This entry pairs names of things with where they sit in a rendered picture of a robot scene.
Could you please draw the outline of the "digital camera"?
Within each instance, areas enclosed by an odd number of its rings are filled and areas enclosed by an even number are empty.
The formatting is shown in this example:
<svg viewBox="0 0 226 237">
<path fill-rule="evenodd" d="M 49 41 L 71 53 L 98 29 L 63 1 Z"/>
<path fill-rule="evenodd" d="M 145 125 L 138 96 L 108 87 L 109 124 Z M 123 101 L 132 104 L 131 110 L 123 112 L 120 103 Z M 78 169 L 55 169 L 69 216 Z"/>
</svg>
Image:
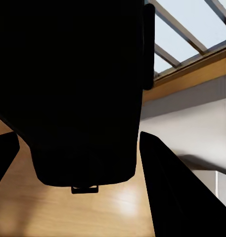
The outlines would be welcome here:
<svg viewBox="0 0 226 237">
<path fill-rule="evenodd" d="M 144 0 L 0 0 L 0 120 L 43 184 L 96 194 L 135 175 L 154 46 Z"/>
</svg>

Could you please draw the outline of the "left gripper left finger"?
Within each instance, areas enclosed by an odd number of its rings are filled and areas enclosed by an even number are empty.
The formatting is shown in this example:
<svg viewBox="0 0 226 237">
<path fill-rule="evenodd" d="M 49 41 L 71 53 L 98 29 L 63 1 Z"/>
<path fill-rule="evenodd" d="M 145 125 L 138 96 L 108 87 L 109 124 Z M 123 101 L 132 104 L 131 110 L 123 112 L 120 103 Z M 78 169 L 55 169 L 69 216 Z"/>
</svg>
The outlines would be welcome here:
<svg viewBox="0 0 226 237">
<path fill-rule="evenodd" d="M 20 150 L 17 134 L 13 132 L 0 135 L 0 181 Z"/>
</svg>

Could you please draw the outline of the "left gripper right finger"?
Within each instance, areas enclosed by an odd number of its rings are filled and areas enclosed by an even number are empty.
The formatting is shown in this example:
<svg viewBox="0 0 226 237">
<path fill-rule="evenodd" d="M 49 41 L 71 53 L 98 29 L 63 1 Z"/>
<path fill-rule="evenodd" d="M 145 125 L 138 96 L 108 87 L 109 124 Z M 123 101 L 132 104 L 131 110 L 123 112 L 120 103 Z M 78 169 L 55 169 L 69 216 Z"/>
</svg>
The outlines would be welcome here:
<svg viewBox="0 0 226 237">
<path fill-rule="evenodd" d="M 155 237 L 226 237 L 226 206 L 157 136 L 139 150 Z"/>
</svg>

